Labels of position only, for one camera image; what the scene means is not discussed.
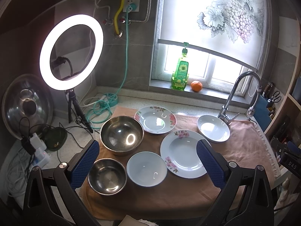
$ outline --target countertop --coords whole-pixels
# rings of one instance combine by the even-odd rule
[[[156,100],[147,100],[147,99],[142,99],[142,98],[134,98],[134,97],[126,97],[126,96],[118,96],[118,98],[119,98],[118,105],[126,107],[126,108],[140,109],[145,106],[162,106],[162,107],[170,110],[171,112],[173,112],[175,114],[179,114],[179,115],[192,115],[192,116],[213,115],[213,116],[217,116],[219,114],[219,110],[203,108],[203,107],[194,107],[194,106],[190,106],[190,105],[182,105],[182,104],[177,104],[177,103],[170,103],[170,102],[163,102],[163,101],[156,101]],[[237,113],[228,112],[227,114],[229,117],[232,118]],[[100,120],[105,119],[106,117],[107,117],[107,112],[94,118],[93,120],[100,121]],[[240,114],[240,115],[238,115],[238,117],[236,119],[237,120],[246,120],[246,116],[244,114]],[[58,127],[59,123],[61,123],[65,128],[76,125],[74,122],[69,124],[68,120],[54,116],[51,125],[54,127]],[[73,127],[73,128],[68,129],[68,131],[74,135],[74,138],[82,147],[84,147],[91,139],[90,134],[82,128]],[[95,139],[99,140],[98,133],[96,133]],[[20,142],[20,140],[17,140],[14,143],[13,147],[11,148],[10,152],[8,153],[7,158],[5,159],[5,161],[1,167],[0,187],[2,187],[2,188],[4,188],[4,185],[1,183],[4,183],[4,179],[2,179],[2,178],[5,177],[6,167],[9,163],[10,159],[14,156],[14,154],[17,152],[17,150],[20,149],[20,147],[21,147],[21,142]],[[68,162],[74,156],[74,154],[80,152],[81,150],[82,149],[79,146],[77,146],[77,144],[74,141],[74,139],[72,138],[72,136],[70,134],[68,134],[68,138],[67,138],[65,144],[63,145],[63,147],[58,151],[58,155],[59,155],[61,161]],[[48,150],[47,150],[47,152],[50,154],[51,157],[50,157],[49,163],[46,164],[43,167],[43,169],[57,167],[57,165],[59,164],[59,160],[57,158],[57,153],[48,151]],[[59,195],[57,188],[53,187],[53,191],[54,191],[54,195],[57,200],[58,206],[61,209],[64,218],[73,222],[71,216],[69,215],[66,207],[63,204],[63,201]],[[3,201],[6,201],[7,194],[5,191],[1,191],[0,196]],[[17,200],[18,204],[21,207],[23,207],[24,197],[20,196],[16,200]],[[111,226],[112,225],[112,222],[109,222],[109,221],[99,220],[99,222],[101,223],[102,226]]]

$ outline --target floral plate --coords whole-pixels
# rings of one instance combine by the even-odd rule
[[[139,109],[135,114],[135,119],[141,123],[146,132],[153,134],[168,133],[177,123],[173,113],[158,106]]]
[[[207,173],[196,151],[199,140],[208,143],[201,134],[189,130],[174,131],[163,139],[160,154],[172,173],[183,178],[201,177]]]

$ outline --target dish soap bottle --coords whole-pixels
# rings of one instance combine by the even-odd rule
[[[187,84],[188,78],[188,59],[187,59],[187,42],[184,42],[182,55],[178,60],[176,71],[171,78],[171,87],[176,90],[184,90]]]

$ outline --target window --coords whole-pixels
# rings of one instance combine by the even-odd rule
[[[198,49],[188,48],[188,84],[230,92],[241,73],[259,66],[265,7],[266,0],[160,0],[152,78],[170,81],[185,41]],[[248,85],[245,78],[236,95]]]
[[[182,48],[174,45],[160,44],[160,55],[155,73],[156,79],[170,81],[175,71]],[[188,48],[188,84],[200,81],[205,88],[211,88],[223,92],[230,92],[237,77],[248,69],[238,63],[221,58],[206,52]],[[248,78],[241,81],[236,95],[243,96],[247,89]]]

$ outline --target stainless steel bowl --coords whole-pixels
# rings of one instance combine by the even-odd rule
[[[115,195],[126,185],[126,170],[120,162],[103,158],[94,162],[88,174],[88,182],[101,195]]]
[[[53,104],[49,88],[45,82],[32,74],[17,77],[9,85],[2,99],[2,118],[8,131],[18,139],[28,135],[30,126],[36,124],[50,125]],[[30,132],[41,132],[43,125],[33,127]]]
[[[100,130],[100,139],[114,155],[128,155],[142,142],[142,125],[132,117],[117,116],[106,121]]]

